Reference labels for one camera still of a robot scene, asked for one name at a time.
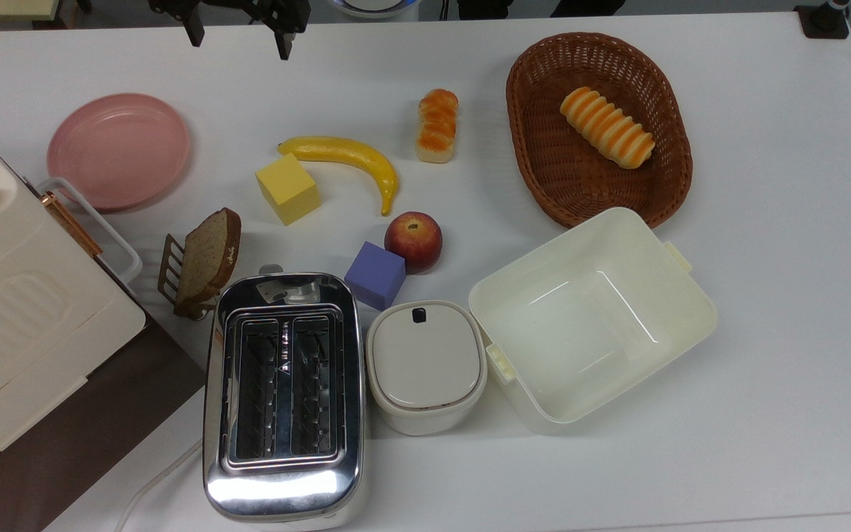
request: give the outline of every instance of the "white lid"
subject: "white lid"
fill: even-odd
[[[445,301],[405,303],[380,314],[367,339],[371,387],[380,406],[422,411],[476,400],[484,370],[473,323]]]

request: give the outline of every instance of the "pink plate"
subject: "pink plate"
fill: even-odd
[[[166,191],[188,158],[189,131],[165,101],[108,95],[64,119],[48,145],[48,173],[68,179],[95,209],[115,211]]]

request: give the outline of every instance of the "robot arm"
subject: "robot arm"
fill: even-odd
[[[155,13],[168,13],[182,23],[189,34],[193,47],[202,44],[205,28],[199,11],[199,3],[209,6],[232,7],[245,11],[253,21],[260,21],[274,31],[278,54],[287,60],[291,53],[295,33],[304,33],[310,17],[307,0],[149,0],[149,9]]]

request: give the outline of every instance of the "yellow banana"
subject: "yellow banana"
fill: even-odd
[[[395,168],[379,151],[367,144],[335,136],[296,136],[278,145],[281,155],[294,154],[300,161],[328,161],[355,166],[369,173],[379,188],[383,206],[379,213],[389,215],[392,197],[399,188]]]

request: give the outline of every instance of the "bread roll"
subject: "bread roll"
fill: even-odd
[[[655,148],[652,134],[589,87],[567,95],[560,113],[602,156],[621,168],[639,168]]]
[[[416,155],[419,161],[447,163],[455,146],[456,115],[459,98],[452,91],[429,91],[419,102],[419,132]]]

